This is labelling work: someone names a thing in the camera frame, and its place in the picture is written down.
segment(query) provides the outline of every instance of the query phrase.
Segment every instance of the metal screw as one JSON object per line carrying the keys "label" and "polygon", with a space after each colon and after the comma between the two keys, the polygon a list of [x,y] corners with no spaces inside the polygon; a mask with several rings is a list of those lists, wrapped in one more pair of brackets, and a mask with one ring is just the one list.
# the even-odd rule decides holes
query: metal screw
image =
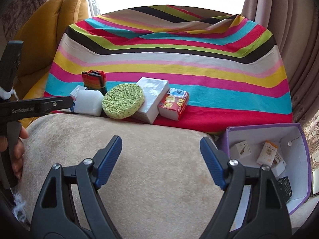
{"label": "metal screw", "polygon": [[270,167],[268,165],[263,165],[261,167],[264,171],[269,171],[270,170]]}
{"label": "metal screw", "polygon": [[85,165],[92,164],[92,159],[86,158],[86,159],[84,159],[83,163],[84,163]]}
{"label": "metal screw", "polygon": [[238,161],[235,160],[235,159],[231,159],[231,160],[229,160],[229,164],[230,164],[231,166],[236,166],[236,165],[238,165]]}
{"label": "metal screw", "polygon": [[53,164],[52,165],[53,170],[58,170],[60,168],[59,164]]}

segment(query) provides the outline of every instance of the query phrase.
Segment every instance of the green sponge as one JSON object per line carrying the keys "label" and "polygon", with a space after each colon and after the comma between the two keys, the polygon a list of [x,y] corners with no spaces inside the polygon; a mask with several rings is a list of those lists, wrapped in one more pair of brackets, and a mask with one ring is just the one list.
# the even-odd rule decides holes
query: green sponge
{"label": "green sponge", "polygon": [[143,104],[143,90],[134,83],[122,83],[107,92],[102,107],[110,118],[121,120],[132,116]]}

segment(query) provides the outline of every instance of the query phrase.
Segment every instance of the open cardboard box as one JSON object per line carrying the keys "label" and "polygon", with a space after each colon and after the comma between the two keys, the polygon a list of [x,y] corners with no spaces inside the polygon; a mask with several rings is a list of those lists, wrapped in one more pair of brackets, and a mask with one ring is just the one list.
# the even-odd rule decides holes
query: open cardboard box
{"label": "open cardboard box", "polygon": [[[254,125],[229,127],[221,137],[218,148],[230,157],[229,149],[236,143],[246,140],[251,154],[238,159],[244,166],[257,167],[256,160],[266,140],[278,146],[278,153],[286,162],[285,171],[278,177],[288,176],[292,196],[287,202],[287,209],[291,215],[305,202],[311,190],[311,165],[309,149],[305,135],[299,123],[279,123],[270,125]],[[240,206],[237,211],[239,216],[245,216],[250,188],[245,186]]]}

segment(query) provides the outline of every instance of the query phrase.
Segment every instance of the orange box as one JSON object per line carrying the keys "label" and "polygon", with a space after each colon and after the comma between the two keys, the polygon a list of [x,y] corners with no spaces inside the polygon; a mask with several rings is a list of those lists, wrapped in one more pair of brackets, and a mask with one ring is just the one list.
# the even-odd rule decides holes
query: orange box
{"label": "orange box", "polygon": [[179,120],[186,108],[188,100],[188,92],[170,88],[158,105],[159,113],[165,118]]}

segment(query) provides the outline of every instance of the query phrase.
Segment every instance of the finger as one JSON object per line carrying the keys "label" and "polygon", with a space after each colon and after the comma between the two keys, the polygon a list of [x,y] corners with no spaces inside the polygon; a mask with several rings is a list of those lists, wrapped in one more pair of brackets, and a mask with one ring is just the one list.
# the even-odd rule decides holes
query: finger
{"label": "finger", "polygon": [[20,159],[24,154],[24,144],[21,139],[18,139],[17,144],[13,148],[13,155],[16,159]]}
{"label": "finger", "polygon": [[15,176],[20,180],[22,176],[22,169],[18,171],[17,173],[15,173]]}
{"label": "finger", "polygon": [[19,172],[22,169],[22,167],[23,167],[23,159],[22,158],[15,160],[12,164],[12,169],[13,169],[14,173]]}
{"label": "finger", "polygon": [[28,131],[24,127],[21,128],[19,137],[26,139],[29,137]]}
{"label": "finger", "polygon": [[4,136],[0,136],[0,152],[4,152],[8,147],[7,138]]}

